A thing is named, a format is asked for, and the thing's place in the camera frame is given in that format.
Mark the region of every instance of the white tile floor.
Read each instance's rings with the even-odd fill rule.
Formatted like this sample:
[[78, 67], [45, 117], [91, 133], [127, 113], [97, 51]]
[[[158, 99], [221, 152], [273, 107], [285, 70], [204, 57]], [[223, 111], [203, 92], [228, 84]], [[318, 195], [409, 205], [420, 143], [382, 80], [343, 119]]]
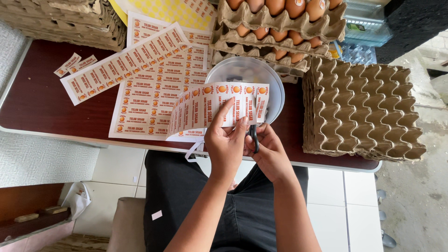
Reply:
[[[101, 149], [93, 179], [86, 182], [92, 203], [76, 220], [74, 233], [110, 236], [118, 198], [146, 195], [145, 154], [136, 148]], [[210, 175], [210, 159], [198, 163]], [[253, 165], [242, 162], [237, 183]], [[324, 252], [383, 251], [373, 174], [309, 168], [307, 207]]]

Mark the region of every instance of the person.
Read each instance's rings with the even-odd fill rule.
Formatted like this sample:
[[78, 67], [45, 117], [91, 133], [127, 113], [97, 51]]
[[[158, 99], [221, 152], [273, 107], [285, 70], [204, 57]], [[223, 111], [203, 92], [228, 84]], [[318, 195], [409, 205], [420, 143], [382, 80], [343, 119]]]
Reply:
[[[257, 127], [259, 152], [246, 136], [248, 118], [222, 128], [229, 99], [205, 134], [210, 177], [184, 154], [148, 151], [144, 232], [150, 252], [321, 251], [306, 210], [306, 167], [292, 167], [270, 125]], [[256, 165], [233, 188], [242, 156]], [[161, 210], [162, 216], [152, 218]]]

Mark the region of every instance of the hand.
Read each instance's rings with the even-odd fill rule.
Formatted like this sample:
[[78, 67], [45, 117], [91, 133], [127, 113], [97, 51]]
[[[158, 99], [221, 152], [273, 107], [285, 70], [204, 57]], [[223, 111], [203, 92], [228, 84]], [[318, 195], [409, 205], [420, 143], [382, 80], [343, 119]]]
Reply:
[[229, 185], [243, 159], [244, 136], [248, 122], [248, 118], [243, 117], [238, 121], [234, 131], [233, 127], [221, 128], [233, 102], [232, 97], [221, 107], [204, 137], [211, 160], [210, 178], [224, 180]]
[[252, 152], [255, 149], [255, 143], [252, 137], [248, 135], [244, 141], [244, 155], [252, 157], [261, 171], [273, 183], [277, 179], [295, 178], [293, 167], [272, 127], [263, 123], [260, 127], [257, 127], [257, 137], [260, 145], [258, 153], [254, 154]]

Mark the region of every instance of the table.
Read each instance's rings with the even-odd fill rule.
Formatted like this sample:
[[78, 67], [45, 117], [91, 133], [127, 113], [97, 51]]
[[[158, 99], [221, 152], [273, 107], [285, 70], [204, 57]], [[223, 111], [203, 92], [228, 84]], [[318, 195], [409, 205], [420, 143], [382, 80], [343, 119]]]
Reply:
[[[109, 138], [118, 86], [73, 106], [60, 78], [53, 71], [74, 52], [83, 59], [94, 54], [98, 60], [114, 53], [69, 43], [30, 41], [0, 100], [0, 130], [173, 152], [187, 152], [193, 146], [193, 143]], [[301, 82], [284, 83], [284, 89], [283, 110], [271, 126], [293, 165], [363, 172], [375, 172], [381, 167], [381, 162], [360, 156], [331, 157], [303, 153]], [[194, 154], [208, 153], [206, 147], [200, 147]]]

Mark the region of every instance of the white plastic bowl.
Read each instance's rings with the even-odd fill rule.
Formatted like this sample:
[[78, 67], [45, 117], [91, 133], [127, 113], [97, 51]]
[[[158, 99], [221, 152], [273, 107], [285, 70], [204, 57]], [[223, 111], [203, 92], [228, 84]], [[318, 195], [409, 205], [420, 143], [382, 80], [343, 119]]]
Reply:
[[250, 57], [232, 57], [211, 69], [205, 83], [238, 81], [269, 84], [266, 122], [271, 124], [280, 115], [284, 105], [283, 83], [266, 63]]

